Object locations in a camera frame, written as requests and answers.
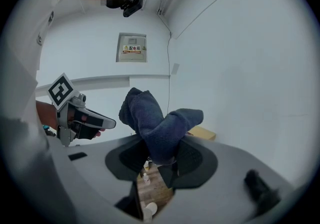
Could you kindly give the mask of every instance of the person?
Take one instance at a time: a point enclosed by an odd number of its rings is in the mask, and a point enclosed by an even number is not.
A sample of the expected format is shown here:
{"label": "person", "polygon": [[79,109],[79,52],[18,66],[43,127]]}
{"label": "person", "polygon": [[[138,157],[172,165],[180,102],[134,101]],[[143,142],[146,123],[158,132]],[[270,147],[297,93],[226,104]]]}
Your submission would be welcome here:
{"label": "person", "polygon": [[[9,55],[17,59],[34,81],[36,80],[37,70],[40,69],[42,46],[54,19],[54,7],[58,1],[19,0],[1,36],[1,45]],[[48,103],[35,101],[35,93],[33,92],[21,119],[38,125],[36,113],[43,125],[57,129],[58,122],[55,107]],[[73,113],[68,114],[68,120],[71,121],[72,119]]]}

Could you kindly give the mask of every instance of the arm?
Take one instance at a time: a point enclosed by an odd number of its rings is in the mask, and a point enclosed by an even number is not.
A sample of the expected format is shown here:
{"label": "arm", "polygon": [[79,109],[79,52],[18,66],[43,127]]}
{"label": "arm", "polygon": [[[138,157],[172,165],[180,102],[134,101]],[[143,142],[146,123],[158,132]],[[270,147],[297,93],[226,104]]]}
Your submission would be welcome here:
{"label": "arm", "polygon": [[45,102],[36,101],[36,108],[41,123],[56,130],[58,121],[55,107]]}

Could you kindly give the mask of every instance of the towel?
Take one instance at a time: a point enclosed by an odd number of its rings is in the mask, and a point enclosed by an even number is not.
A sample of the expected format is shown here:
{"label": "towel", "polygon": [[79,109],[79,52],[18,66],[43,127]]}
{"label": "towel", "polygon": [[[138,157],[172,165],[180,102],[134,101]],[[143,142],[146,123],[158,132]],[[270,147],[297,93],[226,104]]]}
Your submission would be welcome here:
{"label": "towel", "polygon": [[154,163],[168,165],[174,162],[180,139],[203,121],[204,113],[201,110],[179,109],[164,118],[149,91],[132,88],[122,104],[119,119],[145,140]]}

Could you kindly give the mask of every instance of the electrical panel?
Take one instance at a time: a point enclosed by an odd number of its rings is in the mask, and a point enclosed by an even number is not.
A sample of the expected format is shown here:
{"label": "electrical panel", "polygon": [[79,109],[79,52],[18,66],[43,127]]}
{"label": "electrical panel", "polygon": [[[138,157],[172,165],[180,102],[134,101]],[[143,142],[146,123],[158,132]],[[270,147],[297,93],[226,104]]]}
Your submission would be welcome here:
{"label": "electrical panel", "polygon": [[117,49],[117,62],[146,62],[146,35],[120,33]]}

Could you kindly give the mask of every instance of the black camera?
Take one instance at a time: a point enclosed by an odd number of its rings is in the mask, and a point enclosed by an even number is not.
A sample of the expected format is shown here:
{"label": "black camera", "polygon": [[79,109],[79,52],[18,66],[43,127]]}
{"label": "black camera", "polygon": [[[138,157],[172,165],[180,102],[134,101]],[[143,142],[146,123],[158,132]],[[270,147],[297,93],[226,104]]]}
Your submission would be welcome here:
{"label": "black camera", "polygon": [[106,6],[109,8],[123,9],[123,16],[129,17],[142,8],[144,0],[108,0]]}

